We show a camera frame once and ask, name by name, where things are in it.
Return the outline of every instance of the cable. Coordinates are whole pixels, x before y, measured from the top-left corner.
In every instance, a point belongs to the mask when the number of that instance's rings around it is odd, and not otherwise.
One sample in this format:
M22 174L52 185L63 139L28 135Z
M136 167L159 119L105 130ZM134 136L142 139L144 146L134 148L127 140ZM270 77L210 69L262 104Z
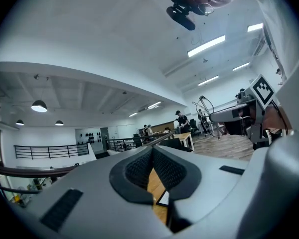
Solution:
M273 100L271 101L271 103L273 104L274 108L276 109L276 111L277 111L279 117L282 119L282 121L283 121L283 123L284 123L284 126L285 126L286 135L288 135L288 127L287 127L287 124L286 124L286 122L285 122L285 120L284 120L283 115L281 114L281 112L280 112L280 110L279 110L277 104L276 104Z

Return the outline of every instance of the black pendant lamp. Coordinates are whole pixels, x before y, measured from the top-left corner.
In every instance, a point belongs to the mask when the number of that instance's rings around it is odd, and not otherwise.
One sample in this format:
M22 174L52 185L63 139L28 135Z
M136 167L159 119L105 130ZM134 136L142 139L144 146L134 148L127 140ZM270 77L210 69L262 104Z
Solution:
M55 125L64 125L62 121L58 120Z
M17 122L15 123L16 125L24 125L23 121L18 119Z
M31 106L31 109L39 112L39 113L45 113L48 109L46 107L46 104L44 101L42 101L42 96L43 96L43 92L44 92L45 87L42 90L42 95L41 95L41 100L36 100L34 101L34 103Z

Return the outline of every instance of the wooden table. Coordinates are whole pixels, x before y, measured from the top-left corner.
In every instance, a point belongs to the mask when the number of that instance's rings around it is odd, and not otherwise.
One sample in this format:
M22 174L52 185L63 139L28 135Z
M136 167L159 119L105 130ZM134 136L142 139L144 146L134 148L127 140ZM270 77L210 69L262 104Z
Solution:
M186 139L189 138L190 141L191 141L191 147L192 147L193 151L195 150L194 149L193 139L191 138L191 134L190 133L177 134L176 136L174 136L174 138L179 138L179 140L184 143L185 147L187 147Z

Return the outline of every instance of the ceiling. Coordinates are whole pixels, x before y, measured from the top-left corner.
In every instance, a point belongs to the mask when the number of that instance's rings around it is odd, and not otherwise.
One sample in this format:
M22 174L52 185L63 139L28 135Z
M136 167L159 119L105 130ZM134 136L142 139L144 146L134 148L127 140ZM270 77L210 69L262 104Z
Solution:
M19 26L17 34L56 40L57 35L50 33L59 29L59 33L67 30L70 33L67 39L75 42L88 36L92 43L102 45L100 33L123 40L126 46L140 52L144 61L158 67L161 77L167 77L183 93L197 88L206 79L233 73L234 67L252 61L262 36L261 30L247 32L249 25L262 22L256 0L235 0L208 17L191 13L195 31L188 31L169 18L166 8L172 6L170 0L32 0L31 3L24 6L29 10L26 18L20 14L16 17L13 26L14 29ZM221 35L226 35L225 42L188 58L187 51ZM76 91L80 90L79 85L76 83ZM87 84L86 89L90 88L93 87ZM101 89L101 92L91 89L88 98L93 99L94 95L101 98L110 91L106 87ZM58 91L66 97L65 107L78 107L77 92L62 88ZM62 106L51 101L53 106ZM105 112L113 111L115 105L111 106L110 102L112 99L104 104L108 105L103 108ZM91 109L89 104L82 106Z
M10 104L16 112L28 112L42 99L49 111L67 109L129 116L159 100L100 84L75 79L33 74L0 72L0 104Z

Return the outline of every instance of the man in black shirt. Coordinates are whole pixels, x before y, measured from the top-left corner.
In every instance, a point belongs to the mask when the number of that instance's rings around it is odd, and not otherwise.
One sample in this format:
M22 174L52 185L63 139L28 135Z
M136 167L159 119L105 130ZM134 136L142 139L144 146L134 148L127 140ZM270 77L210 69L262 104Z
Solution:
M180 133L189 133L189 121L185 115L183 115L180 111L176 111L176 114L178 116L178 124L180 128ZM191 141L188 138L188 145L191 147Z
M207 122L206 117L202 117L200 114L198 114L198 119L200 120L201 126L204 129L205 136L207 135L207 133L211 134L209 128L206 129L206 127L204 126L204 122Z

